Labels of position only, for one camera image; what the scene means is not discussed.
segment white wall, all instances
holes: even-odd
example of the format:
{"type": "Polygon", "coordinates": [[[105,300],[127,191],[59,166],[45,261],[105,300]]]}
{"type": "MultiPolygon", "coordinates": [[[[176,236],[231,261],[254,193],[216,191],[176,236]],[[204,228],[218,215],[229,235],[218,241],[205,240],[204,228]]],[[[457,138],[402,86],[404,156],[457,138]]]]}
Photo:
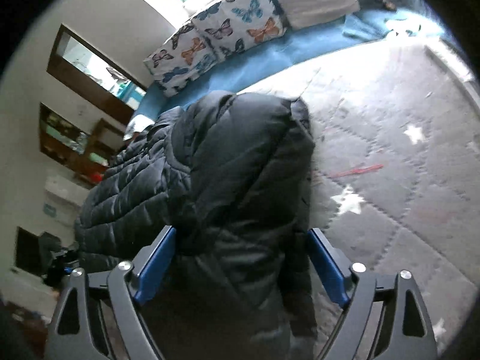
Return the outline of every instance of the white wall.
{"type": "Polygon", "coordinates": [[[123,127],[46,72],[62,23],[144,85],[152,79],[142,60],[174,32],[144,0],[59,0],[32,27],[4,72],[0,82],[0,290],[6,298],[46,314],[54,305],[48,288],[29,274],[9,272],[17,226],[36,234],[48,231],[64,244],[74,240],[71,228],[42,211],[47,174],[71,178],[72,172],[39,151],[39,103],[86,132],[102,117],[123,127]]]}

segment blue bedsheet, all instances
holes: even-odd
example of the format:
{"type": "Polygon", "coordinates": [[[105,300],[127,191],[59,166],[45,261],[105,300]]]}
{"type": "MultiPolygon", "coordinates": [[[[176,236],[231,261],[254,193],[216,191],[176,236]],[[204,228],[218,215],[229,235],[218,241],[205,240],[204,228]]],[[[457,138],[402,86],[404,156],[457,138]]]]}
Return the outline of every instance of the blue bedsheet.
{"type": "Polygon", "coordinates": [[[256,82],[299,62],[321,56],[356,44],[382,39],[390,30],[387,20],[410,20],[420,23],[420,31],[413,35],[441,35],[441,27],[423,16],[405,9],[388,12],[379,9],[360,10],[353,15],[325,24],[287,30],[276,38],[217,64],[175,95],[167,98],[152,84],[135,115],[152,120],[167,109],[180,105],[187,107],[213,90],[238,92],[256,82]]]}

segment butterfly pillow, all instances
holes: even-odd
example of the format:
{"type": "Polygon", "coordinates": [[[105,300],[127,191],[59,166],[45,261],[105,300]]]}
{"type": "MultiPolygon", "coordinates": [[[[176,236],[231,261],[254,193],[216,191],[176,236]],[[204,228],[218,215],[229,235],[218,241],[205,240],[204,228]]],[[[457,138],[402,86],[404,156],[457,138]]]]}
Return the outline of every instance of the butterfly pillow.
{"type": "Polygon", "coordinates": [[[217,57],[188,21],[144,61],[157,85],[170,97],[217,63],[217,57]]]}
{"type": "Polygon", "coordinates": [[[220,61],[285,32],[270,0],[219,0],[191,22],[211,42],[220,61]]]}

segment floor mat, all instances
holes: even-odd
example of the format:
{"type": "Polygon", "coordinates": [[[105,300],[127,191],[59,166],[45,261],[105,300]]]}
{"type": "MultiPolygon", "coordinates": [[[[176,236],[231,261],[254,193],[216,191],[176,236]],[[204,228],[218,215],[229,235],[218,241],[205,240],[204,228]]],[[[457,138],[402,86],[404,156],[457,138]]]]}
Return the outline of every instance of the floor mat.
{"type": "MultiPolygon", "coordinates": [[[[383,40],[243,92],[306,101],[316,141],[310,226],[376,272],[411,270],[442,350],[480,283],[480,120],[452,79],[420,40],[383,40]]],[[[316,275],[313,287],[319,353],[340,310],[316,275]]],[[[359,358],[367,354],[362,345],[359,358]]]]}

